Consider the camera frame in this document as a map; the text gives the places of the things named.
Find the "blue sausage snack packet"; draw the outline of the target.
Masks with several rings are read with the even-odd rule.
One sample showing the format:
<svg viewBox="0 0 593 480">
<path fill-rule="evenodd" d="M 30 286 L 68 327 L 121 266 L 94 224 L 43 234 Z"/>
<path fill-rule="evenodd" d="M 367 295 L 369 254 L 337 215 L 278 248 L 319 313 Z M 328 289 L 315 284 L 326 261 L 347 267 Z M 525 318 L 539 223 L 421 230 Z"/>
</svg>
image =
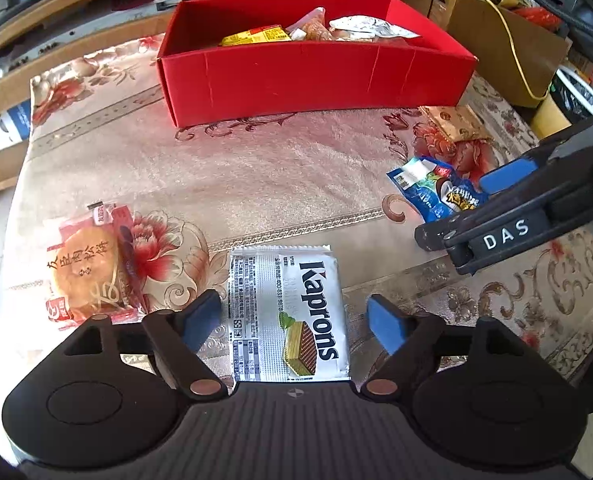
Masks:
<svg viewBox="0 0 593 480">
<path fill-rule="evenodd" d="M 431 157 L 412 157 L 387 177 L 425 223 L 479 208 L 489 199 L 455 168 Z"/>
</svg>

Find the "white Kaprons wafer packet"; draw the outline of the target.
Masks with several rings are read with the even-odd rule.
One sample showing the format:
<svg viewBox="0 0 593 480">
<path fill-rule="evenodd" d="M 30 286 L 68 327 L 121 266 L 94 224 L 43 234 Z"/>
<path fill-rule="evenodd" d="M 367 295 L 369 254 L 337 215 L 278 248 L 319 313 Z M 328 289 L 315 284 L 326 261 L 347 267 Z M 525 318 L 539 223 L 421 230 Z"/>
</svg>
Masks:
<svg viewBox="0 0 593 480">
<path fill-rule="evenodd" d="M 236 247 L 227 294 L 235 382 L 349 378 L 339 265 L 330 247 Z"/>
</svg>

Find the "gold wrapped snack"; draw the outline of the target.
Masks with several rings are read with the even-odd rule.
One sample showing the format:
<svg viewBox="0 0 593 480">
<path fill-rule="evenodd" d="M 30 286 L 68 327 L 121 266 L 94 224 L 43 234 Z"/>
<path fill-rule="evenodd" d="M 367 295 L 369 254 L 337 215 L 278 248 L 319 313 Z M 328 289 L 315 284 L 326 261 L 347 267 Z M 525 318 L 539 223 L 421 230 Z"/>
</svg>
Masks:
<svg viewBox="0 0 593 480">
<path fill-rule="evenodd" d="M 421 106 L 420 110 L 453 142 L 490 139 L 484 122 L 470 105 Z"/>
</svg>

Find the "yellow container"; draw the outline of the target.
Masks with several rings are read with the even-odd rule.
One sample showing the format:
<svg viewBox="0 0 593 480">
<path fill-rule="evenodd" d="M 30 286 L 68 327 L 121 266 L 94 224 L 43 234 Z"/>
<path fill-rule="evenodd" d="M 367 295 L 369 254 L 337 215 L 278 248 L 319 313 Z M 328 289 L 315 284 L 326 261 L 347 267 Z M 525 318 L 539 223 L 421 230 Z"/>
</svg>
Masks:
<svg viewBox="0 0 593 480">
<path fill-rule="evenodd" d="M 572 123 L 565 117 L 563 112 L 555 104 L 552 96 L 547 96 L 537 107 L 536 113 L 529 126 L 539 140 L 546 139 L 554 133 L 569 128 Z"/>
</svg>

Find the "round pastry in wrapper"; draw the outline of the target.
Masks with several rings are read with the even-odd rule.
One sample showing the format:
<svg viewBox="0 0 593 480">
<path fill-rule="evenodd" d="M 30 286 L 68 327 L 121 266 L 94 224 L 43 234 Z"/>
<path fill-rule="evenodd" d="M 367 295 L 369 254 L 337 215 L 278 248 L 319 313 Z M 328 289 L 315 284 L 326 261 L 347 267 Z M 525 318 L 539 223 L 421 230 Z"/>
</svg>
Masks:
<svg viewBox="0 0 593 480">
<path fill-rule="evenodd" d="M 144 313 L 136 269 L 132 213 L 96 203 L 82 214 L 46 223 L 46 312 L 63 327 L 106 315 L 133 322 Z"/>
</svg>

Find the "brown cardboard box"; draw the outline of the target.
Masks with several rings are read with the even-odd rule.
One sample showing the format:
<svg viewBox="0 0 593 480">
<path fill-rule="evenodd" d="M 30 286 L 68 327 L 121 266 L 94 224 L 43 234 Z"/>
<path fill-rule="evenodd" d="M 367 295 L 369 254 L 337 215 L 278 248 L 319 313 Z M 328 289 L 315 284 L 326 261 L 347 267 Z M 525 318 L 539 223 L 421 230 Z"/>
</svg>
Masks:
<svg viewBox="0 0 593 480">
<path fill-rule="evenodd" d="M 448 0 L 445 29 L 479 59 L 476 71 L 520 107 L 539 105 L 572 45 L 484 0 Z"/>
</svg>

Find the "silver white snack pouch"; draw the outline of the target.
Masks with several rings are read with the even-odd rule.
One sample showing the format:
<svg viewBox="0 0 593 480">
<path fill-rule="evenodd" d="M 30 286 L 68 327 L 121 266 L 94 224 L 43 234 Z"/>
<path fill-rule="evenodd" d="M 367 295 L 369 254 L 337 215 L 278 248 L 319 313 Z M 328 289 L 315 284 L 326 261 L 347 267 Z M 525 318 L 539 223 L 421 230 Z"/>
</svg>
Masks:
<svg viewBox="0 0 593 480">
<path fill-rule="evenodd" d="M 415 39 L 420 35 L 406 28 L 368 15 L 350 15 L 331 20 L 329 29 L 333 37 L 343 40 L 372 41 L 389 39 Z"/>
</svg>

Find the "floral embroidered tablecloth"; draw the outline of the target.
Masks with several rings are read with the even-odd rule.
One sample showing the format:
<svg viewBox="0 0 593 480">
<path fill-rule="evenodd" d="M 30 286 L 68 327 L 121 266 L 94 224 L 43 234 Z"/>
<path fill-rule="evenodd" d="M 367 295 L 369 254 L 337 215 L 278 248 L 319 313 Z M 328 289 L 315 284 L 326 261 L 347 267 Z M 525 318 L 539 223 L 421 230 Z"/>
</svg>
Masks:
<svg viewBox="0 0 593 480">
<path fill-rule="evenodd" d="M 447 148 L 421 110 L 340 110 L 174 127 L 156 70 L 159 37 L 91 53 L 28 82 L 37 115 L 12 200 L 0 282 L 0 372 L 22 378 L 65 336 L 47 304 L 47 257 L 59 221 L 94 203 L 133 213 L 139 284 L 153 308 L 226 285 L 234 246 L 327 245 L 339 261 L 351 374 L 385 353 L 366 301 L 453 324 L 491 315 L 565 377 L 593 350 L 593 234 L 577 230 L 473 276 L 413 238 L 419 215 L 389 170 L 423 152 L 470 169 L 509 162 L 536 144 L 481 77 L 464 99 L 487 139 Z"/>
</svg>

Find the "clear wrapped bread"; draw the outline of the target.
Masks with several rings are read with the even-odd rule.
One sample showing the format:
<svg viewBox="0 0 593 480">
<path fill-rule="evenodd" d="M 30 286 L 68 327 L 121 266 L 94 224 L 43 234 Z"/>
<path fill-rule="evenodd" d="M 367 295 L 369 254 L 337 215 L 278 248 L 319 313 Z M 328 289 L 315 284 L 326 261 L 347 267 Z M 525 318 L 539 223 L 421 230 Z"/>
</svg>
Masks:
<svg viewBox="0 0 593 480">
<path fill-rule="evenodd" d="M 332 32 L 325 26 L 325 8 L 318 6 L 286 29 L 293 41 L 333 41 Z"/>
</svg>

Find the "red yellow snack packet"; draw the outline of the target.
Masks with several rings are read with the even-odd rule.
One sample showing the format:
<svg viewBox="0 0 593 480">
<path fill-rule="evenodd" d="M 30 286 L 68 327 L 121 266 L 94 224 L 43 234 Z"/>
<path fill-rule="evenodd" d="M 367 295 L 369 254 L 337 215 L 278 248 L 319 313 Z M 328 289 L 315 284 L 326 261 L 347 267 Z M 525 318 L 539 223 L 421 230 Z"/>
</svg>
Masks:
<svg viewBox="0 0 593 480">
<path fill-rule="evenodd" d="M 235 47 L 244 46 L 245 44 L 269 44 L 269 42 L 286 42 L 290 40 L 290 35 L 280 25 L 269 25 L 226 36 L 219 42 L 219 46 Z"/>
</svg>

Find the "red cardboard box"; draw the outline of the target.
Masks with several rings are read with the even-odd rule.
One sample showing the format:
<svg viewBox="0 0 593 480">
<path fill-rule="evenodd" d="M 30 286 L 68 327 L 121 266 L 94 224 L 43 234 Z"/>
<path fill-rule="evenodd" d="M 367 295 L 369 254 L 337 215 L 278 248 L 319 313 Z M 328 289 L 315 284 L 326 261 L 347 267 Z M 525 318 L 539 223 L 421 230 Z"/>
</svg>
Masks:
<svg viewBox="0 0 593 480">
<path fill-rule="evenodd" d="M 222 46 L 235 32 L 288 27 L 321 6 L 327 18 L 367 15 L 413 32 L 403 41 L 283 41 Z M 177 127 L 312 110 L 456 105 L 477 59 L 400 0 L 188 0 L 158 55 Z"/>
</svg>

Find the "silver set-top box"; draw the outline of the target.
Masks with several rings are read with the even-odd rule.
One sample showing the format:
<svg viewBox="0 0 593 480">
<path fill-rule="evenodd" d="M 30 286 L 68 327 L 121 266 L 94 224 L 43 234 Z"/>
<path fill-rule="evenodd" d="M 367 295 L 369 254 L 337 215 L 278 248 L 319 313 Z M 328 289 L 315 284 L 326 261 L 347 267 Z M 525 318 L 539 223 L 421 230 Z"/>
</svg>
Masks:
<svg viewBox="0 0 593 480">
<path fill-rule="evenodd" d="M 87 16 L 82 15 L 80 18 L 68 18 L 57 24 L 55 28 L 36 32 L 27 40 L 16 44 L 12 51 L 4 57 L 4 60 L 11 68 L 16 68 L 77 39 L 173 10 L 180 1 L 182 0 L 152 0 L 131 9 L 99 10 Z"/>
</svg>

